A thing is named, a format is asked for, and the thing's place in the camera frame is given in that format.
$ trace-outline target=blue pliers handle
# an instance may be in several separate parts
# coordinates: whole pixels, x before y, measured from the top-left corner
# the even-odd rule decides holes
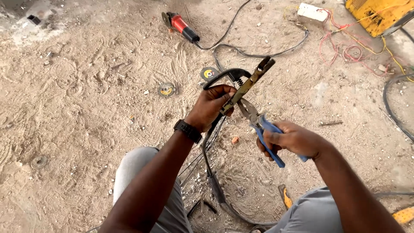
[[[267,146],[265,141],[263,140],[263,131],[266,129],[270,132],[273,133],[283,133],[282,130],[280,130],[279,128],[277,128],[275,125],[273,125],[272,123],[270,123],[269,121],[266,120],[265,115],[261,115],[259,116],[259,123],[262,126],[261,128],[258,128],[256,125],[251,124],[250,126],[253,127],[256,130],[256,133],[260,139],[260,142],[265,146],[266,151],[270,154],[270,156],[272,157],[272,159],[277,163],[277,165],[279,167],[285,167],[285,163],[282,161],[282,159],[277,155],[277,151],[276,150],[270,150]],[[299,158],[301,158],[301,160],[303,162],[306,162],[309,158],[306,156],[302,156],[302,155],[298,155]]]

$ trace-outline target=person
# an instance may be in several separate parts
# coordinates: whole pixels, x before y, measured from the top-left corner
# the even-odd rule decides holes
[[[227,85],[202,91],[184,122],[206,132],[235,92]],[[331,143],[288,121],[275,125],[284,134],[265,131],[266,145],[312,158],[327,187],[304,194],[267,233],[404,232]],[[160,151],[141,147],[126,153],[116,172],[113,208],[99,232],[191,233],[177,174],[193,144],[175,130]],[[259,140],[257,145],[272,160]]]

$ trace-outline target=man's left hand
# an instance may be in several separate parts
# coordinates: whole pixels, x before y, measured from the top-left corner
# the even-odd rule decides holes
[[[229,85],[218,85],[203,90],[184,121],[195,127],[200,133],[207,132],[219,115],[220,109],[236,91],[236,88]],[[226,115],[231,116],[233,110],[234,108],[231,108]]]

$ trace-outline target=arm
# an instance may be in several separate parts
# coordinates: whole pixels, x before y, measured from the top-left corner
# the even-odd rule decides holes
[[[263,136],[266,145],[270,149],[287,149],[313,159],[338,207],[344,232],[404,233],[332,144],[294,123],[283,121],[275,125],[284,133],[265,131]],[[257,145],[265,152],[260,140],[257,140]]]
[[[201,92],[185,122],[205,132],[236,89],[218,85]],[[149,232],[161,214],[193,141],[177,130],[127,186],[102,224],[104,232]]]

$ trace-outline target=red angle grinder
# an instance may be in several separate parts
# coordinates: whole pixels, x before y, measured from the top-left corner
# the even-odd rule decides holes
[[[177,13],[161,13],[162,20],[167,27],[175,29],[181,33],[189,42],[199,42],[200,37],[191,29]]]

